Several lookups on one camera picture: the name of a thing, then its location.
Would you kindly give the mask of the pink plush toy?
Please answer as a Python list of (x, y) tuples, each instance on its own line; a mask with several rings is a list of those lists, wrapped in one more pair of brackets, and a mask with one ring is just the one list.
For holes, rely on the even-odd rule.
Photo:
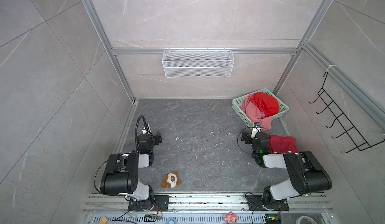
[(227, 224), (236, 224), (238, 222), (238, 216), (233, 212), (229, 212), (227, 215), (223, 215), (223, 220)]

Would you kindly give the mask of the pink t shirt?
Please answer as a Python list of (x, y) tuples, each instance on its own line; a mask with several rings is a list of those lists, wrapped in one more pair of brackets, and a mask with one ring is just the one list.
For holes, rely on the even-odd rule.
[(252, 95), (249, 94), (240, 109), (251, 121), (250, 126), (253, 127), (255, 123), (260, 123), (263, 130), (271, 130), (272, 116), (267, 117), (256, 104), (251, 101)]

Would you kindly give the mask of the small wooden block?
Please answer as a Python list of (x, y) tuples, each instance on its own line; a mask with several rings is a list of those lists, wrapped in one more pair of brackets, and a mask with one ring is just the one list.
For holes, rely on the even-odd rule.
[(106, 216), (103, 216), (100, 220), (99, 220), (99, 224), (107, 224), (109, 222), (109, 219), (106, 217)]

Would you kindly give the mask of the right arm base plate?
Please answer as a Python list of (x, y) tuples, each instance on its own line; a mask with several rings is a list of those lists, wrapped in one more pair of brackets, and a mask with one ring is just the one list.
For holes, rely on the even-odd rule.
[(270, 203), (263, 203), (263, 196), (261, 194), (245, 194), (250, 211), (289, 211), (289, 206), (286, 200), (272, 201)]

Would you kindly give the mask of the bright red t shirt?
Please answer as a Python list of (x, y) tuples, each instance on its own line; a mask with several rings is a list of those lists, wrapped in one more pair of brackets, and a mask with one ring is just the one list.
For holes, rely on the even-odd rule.
[(263, 92), (253, 95), (251, 102), (254, 103), (266, 117), (278, 114), (280, 111), (278, 100)]

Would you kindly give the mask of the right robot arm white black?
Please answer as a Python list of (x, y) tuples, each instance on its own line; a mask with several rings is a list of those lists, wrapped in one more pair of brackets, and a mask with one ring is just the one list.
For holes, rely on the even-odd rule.
[(287, 210), (285, 202), (313, 192), (332, 188), (332, 180), (320, 162), (310, 151), (299, 151), (293, 137), (270, 135), (258, 128), (245, 128), (237, 137), (250, 145), (251, 157), (261, 168), (286, 170), (288, 179), (264, 188), (260, 201), (257, 195), (247, 194), (251, 208), (268, 211)]

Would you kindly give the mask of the dark red folded t shirt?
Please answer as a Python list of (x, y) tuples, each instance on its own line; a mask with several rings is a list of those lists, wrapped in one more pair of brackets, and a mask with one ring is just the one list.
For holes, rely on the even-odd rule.
[(281, 136), (270, 136), (269, 141), (270, 153), (281, 154), (281, 153), (298, 153), (299, 150), (296, 146), (296, 139), (293, 137), (281, 137)]

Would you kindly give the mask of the light green plastic basket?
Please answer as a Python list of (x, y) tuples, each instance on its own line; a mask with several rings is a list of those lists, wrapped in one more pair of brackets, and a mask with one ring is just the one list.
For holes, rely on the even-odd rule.
[[(261, 90), (258, 90), (258, 91), (255, 91), (255, 92), (252, 92), (250, 93), (251, 95), (255, 95), (257, 93), (265, 93), (267, 95), (270, 95), (270, 96), (273, 96), (274, 98), (276, 98), (279, 102), (279, 107), (280, 107), (280, 111), (278, 114), (275, 114), (273, 115), (273, 120), (274, 119), (277, 119), (281, 116), (283, 116), (287, 111), (289, 111), (289, 107), (283, 103), (279, 98), (277, 98), (271, 91), (269, 91), (268, 89), (261, 89)], [(236, 99), (233, 99), (232, 100), (232, 108), (233, 110), (236, 112), (236, 114), (245, 122), (245, 124), (250, 127), (250, 124), (251, 124), (251, 121), (249, 120), (249, 118), (243, 113), (243, 111), (240, 109), (240, 107), (243, 105), (246, 97), (248, 96), (249, 94), (247, 95), (244, 95), (244, 96), (241, 96), (241, 97), (238, 97)]]

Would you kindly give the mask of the brown white plush toy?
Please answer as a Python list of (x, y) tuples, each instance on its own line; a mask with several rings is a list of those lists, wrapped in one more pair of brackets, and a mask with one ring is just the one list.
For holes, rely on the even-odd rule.
[(174, 171), (164, 176), (163, 181), (161, 182), (161, 188), (174, 188), (180, 186), (181, 181), (178, 178), (178, 171)]

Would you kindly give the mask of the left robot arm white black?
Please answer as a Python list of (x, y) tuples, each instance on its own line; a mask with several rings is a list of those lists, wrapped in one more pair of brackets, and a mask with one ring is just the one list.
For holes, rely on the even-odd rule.
[(100, 182), (100, 193), (123, 195), (136, 210), (153, 211), (156, 202), (151, 186), (138, 180), (141, 168), (152, 166), (154, 146), (162, 142), (161, 133), (144, 133), (136, 137), (137, 149), (129, 153), (111, 154)]

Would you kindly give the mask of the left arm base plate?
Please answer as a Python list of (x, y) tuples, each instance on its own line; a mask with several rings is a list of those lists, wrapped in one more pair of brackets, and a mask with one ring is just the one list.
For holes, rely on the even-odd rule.
[(149, 198), (144, 201), (134, 201), (130, 199), (127, 210), (137, 212), (166, 212), (168, 210), (169, 198), (169, 195), (150, 195)]

